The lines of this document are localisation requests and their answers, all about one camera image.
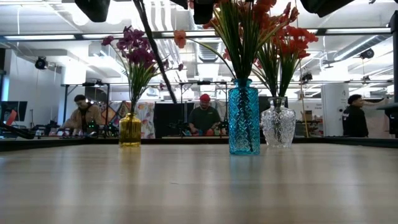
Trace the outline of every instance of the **man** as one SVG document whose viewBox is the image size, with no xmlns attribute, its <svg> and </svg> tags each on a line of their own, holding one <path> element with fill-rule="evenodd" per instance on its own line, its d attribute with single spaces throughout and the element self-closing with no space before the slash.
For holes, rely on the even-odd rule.
<svg viewBox="0 0 398 224">
<path fill-rule="evenodd" d="M 87 133 L 88 123 L 94 121 L 96 124 L 102 124 L 101 110 L 98 106 L 87 103 L 84 95 L 77 95 L 75 97 L 75 103 L 78 107 L 70 119 L 65 123 L 66 128 L 73 128 L 73 133 L 76 134 L 79 131 Z"/>
<path fill-rule="evenodd" d="M 364 105 L 362 96 L 358 94 L 350 96 L 348 104 L 349 106 L 343 112 L 344 136 L 354 138 L 367 137 L 369 132 L 366 126 L 365 113 L 361 110 Z"/>
<path fill-rule="evenodd" d="M 220 115 L 210 106 L 210 96 L 207 94 L 200 97 L 200 106 L 191 112 L 188 119 L 192 134 L 196 134 L 199 130 L 206 134 L 208 130 L 214 130 L 220 121 Z"/>
</svg>

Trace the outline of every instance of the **monitor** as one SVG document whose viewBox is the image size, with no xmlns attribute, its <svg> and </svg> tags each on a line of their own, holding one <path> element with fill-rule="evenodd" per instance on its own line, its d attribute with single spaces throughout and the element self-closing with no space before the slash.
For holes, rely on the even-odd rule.
<svg viewBox="0 0 398 224">
<path fill-rule="evenodd" d="M 7 121 L 11 111 L 17 112 L 15 121 L 25 121 L 27 101 L 1 101 L 0 102 L 0 121 Z"/>
</svg>

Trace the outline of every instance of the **blue glass vase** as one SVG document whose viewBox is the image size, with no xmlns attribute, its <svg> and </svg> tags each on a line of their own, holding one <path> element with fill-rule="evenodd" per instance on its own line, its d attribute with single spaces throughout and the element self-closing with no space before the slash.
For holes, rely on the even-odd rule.
<svg viewBox="0 0 398 224">
<path fill-rule="evenodd" d="M 229 153 L 260 154 L 259 92 L 250 79 L 236 79 L 229 95 Z"/>
</svg>

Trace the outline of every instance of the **wooden table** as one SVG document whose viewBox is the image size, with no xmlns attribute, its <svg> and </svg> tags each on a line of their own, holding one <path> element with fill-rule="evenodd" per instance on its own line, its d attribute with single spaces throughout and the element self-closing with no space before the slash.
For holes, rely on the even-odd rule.
<svg viewBox="0 0 398 224">
<path fill-rule="evenodd" d="M 398 151 L 84 145 L 0 153 L 0 223 L 398 223 Z"/>
</svg>

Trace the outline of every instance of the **textured glass vase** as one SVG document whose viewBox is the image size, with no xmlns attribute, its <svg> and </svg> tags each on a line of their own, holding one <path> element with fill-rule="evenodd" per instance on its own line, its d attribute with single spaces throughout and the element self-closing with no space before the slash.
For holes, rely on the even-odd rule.
<svg viewBox="0 0 398 224">
<path fill-rule="evenodd" d="M 294 110 L 285 107 L 284 97 L 268 99 L 271 107 L 261 113 L 262 132 L 269 147 L 290 147 L 296 125 Z"/>
<path fill-rule="evenodd" d="M 119 144 L 139 147 L 141 145 L 141 121 L 131 113 L 119 122 Z"/>
<path fill-rule="evenodd" d="M 231 154 L 260 154 L 259 92 L 250 83 L 250 79 L 237 79 L 228 92 Z"/>
</svg>

